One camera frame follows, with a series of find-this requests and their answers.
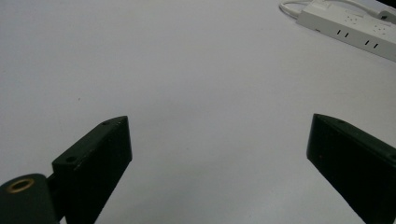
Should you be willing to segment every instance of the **bolt hole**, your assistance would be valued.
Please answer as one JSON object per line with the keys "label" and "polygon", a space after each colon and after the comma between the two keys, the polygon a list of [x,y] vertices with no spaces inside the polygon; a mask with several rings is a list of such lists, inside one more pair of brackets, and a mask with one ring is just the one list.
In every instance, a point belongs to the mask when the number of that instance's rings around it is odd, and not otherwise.
{"label": "bolt hole", "polygon": [[15,181],[10,186],[8,186],[7,192],[8,193],[18,193],[23,190],[29,189],[34,183],[35,183],[35,181],[32,178],[21,179],[21,180]]}
{"label": "bolt hole", "polygon": [[73,162],[77,159],[77,157],[69,157],[66,159],[67,162]]}

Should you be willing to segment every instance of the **white table surface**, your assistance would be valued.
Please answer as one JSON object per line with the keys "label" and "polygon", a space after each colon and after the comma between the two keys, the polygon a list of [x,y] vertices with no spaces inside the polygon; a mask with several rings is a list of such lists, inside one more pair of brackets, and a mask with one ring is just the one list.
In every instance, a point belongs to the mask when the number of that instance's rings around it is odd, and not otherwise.
{"label": "white table surface", "polygon": [[396,146],[396,63],[277,1],[0,2],[1,183],[129,117],[96,223],[363,223],[306,159],[314,113]]}

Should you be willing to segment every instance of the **power strip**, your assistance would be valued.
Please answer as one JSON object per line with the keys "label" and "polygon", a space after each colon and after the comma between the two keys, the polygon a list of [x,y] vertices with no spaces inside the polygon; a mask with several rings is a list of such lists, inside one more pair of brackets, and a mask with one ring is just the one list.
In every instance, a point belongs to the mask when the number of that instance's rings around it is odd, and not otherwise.
{"label": "power strip", "polygon": [[300,13],[297,23],[396,62],[396,27],[391,22],[314,0]]}

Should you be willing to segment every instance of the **white cable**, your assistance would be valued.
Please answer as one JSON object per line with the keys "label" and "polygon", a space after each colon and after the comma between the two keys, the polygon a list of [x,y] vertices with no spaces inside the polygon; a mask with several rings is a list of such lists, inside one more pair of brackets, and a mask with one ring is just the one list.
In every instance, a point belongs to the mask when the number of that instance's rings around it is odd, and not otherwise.
{"label": "white cable", "polygon": [[[329,0],[330,2],[342,2],[342,3],[346,3],[349,5],[352,5],[354,7],[358,7],[364,11],[367,12],[367,14],[369,14],[372,17],[377,18],[378,14],[380,13],[379,11],[376,11],[370,7],[366,7],[360,3],[357,3],[353,0]],[[279,3],[279,8],[285,12],[286,14],[292,16],[293,18],[297,19],[298,16],[300,15],[301,11],[298,11],[296,9],[292,9],[290,7],[287,7],[287,4],[301,4],[301,3],[309,3],[312,2],[312,0],[283,0]]]}
{"label": "white cable", "polygon": [[357,2],[355,2],[353,0],[329,0],[329,1],[330,2],[342,2],[342,3],[346,3],[346,4],[349,4],[349,5],[352,5],[354,7],[358,7],[360,9],[362,9],[363,11],[367,12],[367,14],[369,14],[370,16],[372,16],[374,18],[376,18],[378,16],[378,14],[379,14],[379,11],[376,11],[376,10],[370,8],[370,7],[364,6],[364,5],[362,5],[360,3],[357,3]]}

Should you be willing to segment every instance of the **electrical socket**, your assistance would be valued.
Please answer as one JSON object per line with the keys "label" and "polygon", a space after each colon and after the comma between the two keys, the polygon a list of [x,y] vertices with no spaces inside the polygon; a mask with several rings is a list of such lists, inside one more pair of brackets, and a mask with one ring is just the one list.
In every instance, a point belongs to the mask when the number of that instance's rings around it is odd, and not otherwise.
{"label": "electrical socket", "polygon": [[396,62],[396,26],[324,0],[314,0],[297,23]]}

